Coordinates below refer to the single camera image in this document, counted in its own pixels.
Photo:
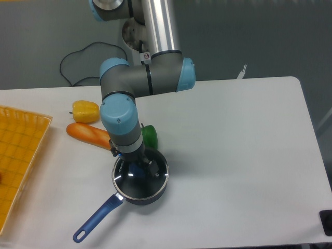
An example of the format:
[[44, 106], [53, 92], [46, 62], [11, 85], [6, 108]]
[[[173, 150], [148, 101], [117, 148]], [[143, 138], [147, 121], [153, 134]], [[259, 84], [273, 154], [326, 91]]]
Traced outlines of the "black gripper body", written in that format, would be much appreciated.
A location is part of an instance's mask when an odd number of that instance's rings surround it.
[[145, 145], [142, 139], [138, 139], [135, 143], [128, 146], [116, 145], [112, 140], [109, 140], [110, 151], [114, 157], [118, 157], [114, 163], [114, 169], [122, 162], [141, 163], [151, 165], [152, 160], [148, 159], [145, 154]]

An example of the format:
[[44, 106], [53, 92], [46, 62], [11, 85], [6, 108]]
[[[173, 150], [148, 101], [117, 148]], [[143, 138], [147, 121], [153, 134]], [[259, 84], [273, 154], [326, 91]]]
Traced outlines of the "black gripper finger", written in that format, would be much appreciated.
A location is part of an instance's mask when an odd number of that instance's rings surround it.
[[154, 177], [159, 172], [158, 163], [156, 160], [150, 161], [146, 166], [146, 171], [149, 176]]

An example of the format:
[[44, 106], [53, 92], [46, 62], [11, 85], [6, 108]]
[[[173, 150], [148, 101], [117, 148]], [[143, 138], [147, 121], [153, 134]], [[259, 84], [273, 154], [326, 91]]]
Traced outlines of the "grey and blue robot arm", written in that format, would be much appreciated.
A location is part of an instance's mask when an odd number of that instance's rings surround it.
[[130, 66], [110, 58], [100, 66], [101, 121], [110, 135], [112, 154], [124, 162], [152, 164], [145, 152], [136, 98], [189, 90], [195, 65], [179, 47], [172, 1], [90, 1], [100, 21], [138, 18], [146, 28], [150, 62]]

